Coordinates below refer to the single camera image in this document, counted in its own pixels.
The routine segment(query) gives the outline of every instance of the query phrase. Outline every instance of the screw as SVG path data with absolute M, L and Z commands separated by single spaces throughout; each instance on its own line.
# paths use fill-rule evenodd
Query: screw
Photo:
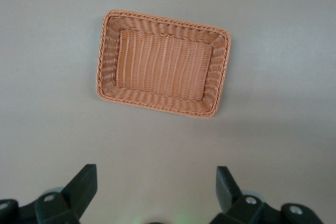
M 296 214 L 296 215 L 301 215 L 303 214 L 301 208 L 297 207 L 297 206 L 290 206 L 289 207 L 289 210 L 293 213 L 293 214 Z
M 257 200 L 253 197 L 247 197 L 246 199 L 246 202 L 251 204 L 251 205 L 255 205 L 257 203 Z
M 52 201 L 53 199 L 54 199 L 54 195 L 48 195 L 43 199 L 43 201 L 47 202 L 47 201 Z
M 8 203 L 2 203 L 2 204 L 0 205 L 0 210 L 3 210 L 3 209 L 5 209 L 5 208 L 7 208 L 8 206 L 9 206 Z

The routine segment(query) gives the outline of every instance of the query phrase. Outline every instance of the gray table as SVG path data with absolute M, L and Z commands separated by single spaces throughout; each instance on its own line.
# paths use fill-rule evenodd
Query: gray table
M 231 33 L 215 117 L 98 98 L 101 22 L 116 8 Z M 0 0 L 0 198 L 29 203 L 95 163 L 82 223 L 206 224 L 226 165 L 271 206 L 335 223 L 335 22 L 336 0 Z

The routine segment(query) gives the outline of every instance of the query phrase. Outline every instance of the rectangular basket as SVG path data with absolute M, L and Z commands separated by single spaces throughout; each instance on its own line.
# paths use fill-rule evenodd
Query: rectangular basket
M 104 100 L 208 118 L 219 105 L 227 31 L 124 10 L 102 24 L 97 94 Z

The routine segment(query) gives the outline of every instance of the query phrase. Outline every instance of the wicker basket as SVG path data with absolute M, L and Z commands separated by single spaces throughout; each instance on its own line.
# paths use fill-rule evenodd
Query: wicker basket
M 107 101 L 208 118 L 219 105 L 230 35 L 124 10 L 102 24 L 97 93 Z

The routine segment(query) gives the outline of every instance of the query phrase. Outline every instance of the black plastic part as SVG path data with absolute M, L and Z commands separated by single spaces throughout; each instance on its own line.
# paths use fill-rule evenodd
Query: black plastic part
M 0 200 L 0 223 L 8 223 L 17 213 L 19 205 L 14 199 Z
M 211 224 L 323 224 L 308 207 L 285 204 L 281 211 L 271 208 L 255 196 L 242 195 L 228 168 L 219 166 L 216 174 L 216 194 L 222 213 Z M 298 207 L 295 213 L 291 207 Z
M 254 204 L 249 204 L 246 201 L 249 197 L 253 198 L 256 202 Z M 244 195 L 234 203 L 231 209 L 226 213 L 226 216 L 233 220 L 237 220 L 238 223 L 259 223 L 263 207 L 264 203 L 260 199 L 254 196 Z
M 86 165 L 61 193 L 45 194 L 20 208 L 15 200 L 0 200 L 0 224 L 78 224 L 96 192 L 96 165 Z
M 35 201 L 35 212 L 39 224 L 79 224 L 61 193 L 48 193 L 39 197 Z
M 295 214 L 290 210 L 290 207 L 298 207 L 302 210 L 302 214 Z M 281 213 L 284 218 L 292 224 L 323 224 L 319 217 L 308 207 L 299 204 L 284 204 L 281 208 Z
M 79 219 L 89 206 L 96 192 L 97 167 L 96 165 L 86 165 L 61 193 Z
M 232 204 L 243 195 L 226 166 L 217 167 L 216 194 L 223 213 L 226 213 Z

